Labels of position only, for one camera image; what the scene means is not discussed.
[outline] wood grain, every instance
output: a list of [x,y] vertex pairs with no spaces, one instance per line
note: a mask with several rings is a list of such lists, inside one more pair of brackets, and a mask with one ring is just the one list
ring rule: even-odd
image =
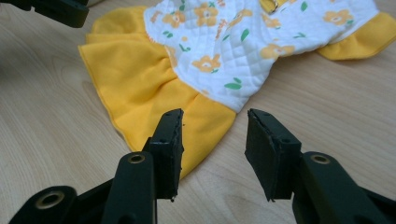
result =
[[[156,2],[107,0],[81,29],[0,5],[0,223],[44,188],[82,193],[114,176],[129,149],[77,45],[109,10]],[[395,1],[376,2],[396,17]],[[272,113],[304,151],[334,156],[358,184],[396,199],[395,63],[396,44],[361,61],[312,52],[276,62],[213,153],[181,181],[176,201],[159,201],[159,222],[295,223],[290,201],[268,203],[245,159],[249,108]]]

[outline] yellow fabric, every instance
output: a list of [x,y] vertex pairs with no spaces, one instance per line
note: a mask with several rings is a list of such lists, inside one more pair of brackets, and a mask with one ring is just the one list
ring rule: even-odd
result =
[[395,40],[396,20],[387,13],[380,12],[354,34],[318,49],[318,53],[330,60],[369,58]]
[[260,5],[267,13],[272,13],[276,10],[276,2],[277,7],[280,7],[287,1],[288,0],[260,0]]
[[229,130],[235,112],[177,78],[165,47],[146,35],[144,9],[121,8],[106,14],[79,51],[113,125],[132,150],[143,148],[163,113],[184,110],[183,177]]

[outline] yellow skirt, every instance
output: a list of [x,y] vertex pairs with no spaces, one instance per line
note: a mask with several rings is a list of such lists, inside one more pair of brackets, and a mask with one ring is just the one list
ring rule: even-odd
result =
[[229,130],[235,112],[177,78],[165,46],[146,34],[144,10],[120,8],[106,14],[79,51],[113,125],[131,150],[143,149],[163,113],[184,110],[183,177]]

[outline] yellow flower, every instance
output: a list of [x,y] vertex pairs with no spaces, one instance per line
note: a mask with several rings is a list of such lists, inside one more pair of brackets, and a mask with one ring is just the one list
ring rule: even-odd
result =
[[171,65],[172,67],[176,67],[177,66],[177,59],[176,59],[176,50],[172,47],[166,46],[166,49],[169,52],[169,60],[171,61]]
[[348,21],[353,20],[353,17],[349,14],[349,10],[344,9],[339,12],[328,11],[323,17],[323,20],[327,22],[332,22],[335,25],[343,25]]
[[279,26],[280,26],[280,22],[279,22],[278,19],[273,19],[273,20],[271,20],[271,18],[269,18],[269,17],[268,17],[267,15],[265,15],[265,14],[262,14],[262,19],[264,20],[265,25],[266,25],[267,27],[276,28],[276,27],[279,27]]
[[207,3],[202,3],[200,7],[196,7],[194,9],[194,13],[198,16],[198,26],[202,26],[204,24],[207,26],[216,25],[216,17],[219,12],[214,7],[209,7]]
[[230,24],[228,25],[227,29],[230,29],[231,27],[235,26],[236,24],[238,24],[239,22],[241,22],[241,20],[246,17],[246,16],[252,16],[253,13],[248,10],[248,9],[242,9],[240,12],[238,12],[238,14],[236,14],[235,18],[233,18],[233,21],[230,22]]
[[186,17],[180,11],[176,11],[175,13],[166,14],[163,17],[163,22],[171,24],[173,28],[177,28],[181,23],[186,21]]
[[210,73],[220,67],[219,57],[220,55],[216,54],[213,59],[210,59],[210,57],[206,55],[202,57],[200,61],[192,62],[192,65],[197,67],[201,72]]
[[286,57],[294,52],[294,46],[280,47],[276,44],[269,44],[260,51],[260,55],[264,59],[277,59],[278,57]]

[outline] child's dress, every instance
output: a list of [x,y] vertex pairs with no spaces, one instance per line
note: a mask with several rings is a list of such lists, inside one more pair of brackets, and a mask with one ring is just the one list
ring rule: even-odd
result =
[[164,0],[106,14],[79,48],[117,130],[143,148],[161,115],[182,108],[182,176],[215,147],[278,57],[318,50],[373,56],[396,21],[372,0]]

